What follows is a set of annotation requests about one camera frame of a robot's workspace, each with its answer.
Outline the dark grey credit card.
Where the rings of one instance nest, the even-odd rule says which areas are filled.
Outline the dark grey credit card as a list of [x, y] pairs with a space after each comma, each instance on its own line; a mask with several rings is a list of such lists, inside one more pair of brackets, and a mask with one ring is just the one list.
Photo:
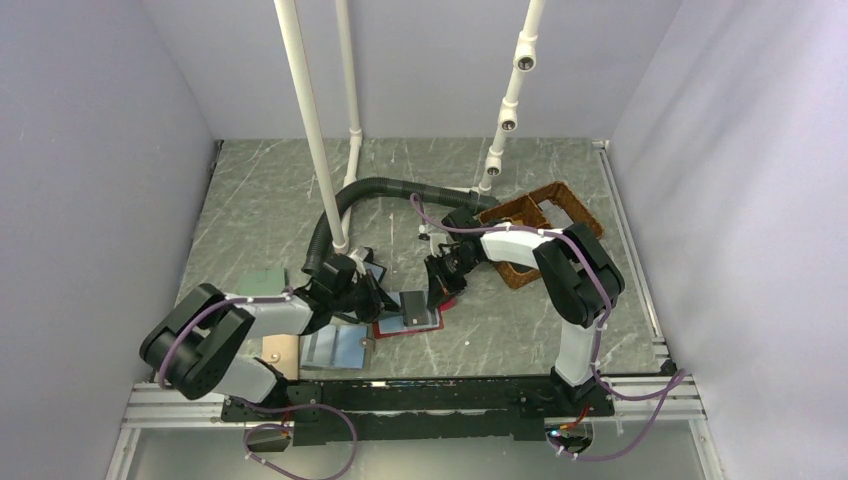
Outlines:
[[427, 293], [425, 291], [403, 291], [400, 295], [403, 304], [402, 317], [405, 327], [423, 327], [432, 324], [431, 313], [427, 308]]

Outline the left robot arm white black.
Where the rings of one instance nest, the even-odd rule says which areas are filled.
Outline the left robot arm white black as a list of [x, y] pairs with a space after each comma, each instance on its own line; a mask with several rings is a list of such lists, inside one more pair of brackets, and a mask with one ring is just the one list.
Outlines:
[[334, 254], [305, 285], [276, 295], [239, 296], [210, 283], [196, 286], [144, 338], [139, 356], [163, 388], [188, 400], [226, 395], [272, 420], [290, 403], [290, 382], [269, 362], [241, 354], [246, 340], [311, 335], [335, 317], [370, 324], [402, 310], [373, 271]]

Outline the red card holder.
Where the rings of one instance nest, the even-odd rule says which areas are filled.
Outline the red card holder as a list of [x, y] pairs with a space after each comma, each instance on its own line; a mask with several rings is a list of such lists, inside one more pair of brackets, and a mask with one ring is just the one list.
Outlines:
[[373, 325], [377, 339], [416, 334], [444, 328], [443, 313], [455, 305], [454, 300], [429, 309], [427, 292], [423, 290], [390, 292], [389, 297], [400, 306], [399, 312], [384, 312]]

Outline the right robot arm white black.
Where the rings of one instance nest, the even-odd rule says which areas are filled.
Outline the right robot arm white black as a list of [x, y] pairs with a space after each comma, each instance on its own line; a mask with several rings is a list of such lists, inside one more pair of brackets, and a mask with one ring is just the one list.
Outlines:
[[457, 297], [467, 286], [466, 276], [484, 262], [538, 271], [551, 305], [563, 319], [553, 367], [562, 381], [552, 386], [551, 401], [564, 415], [578, 413], [590, 399], [586, 383], [598, 370], [597, 333], [625, 289], [620, 270], [585, 224], [544, 229], [504, 221], [484, 226], [464, 210], [456, 212], [470, 224], [448, 226], [417, 211], [424, 222], [453, 238], [438, 255], [425, 258], [427, 307], [437, 309]]

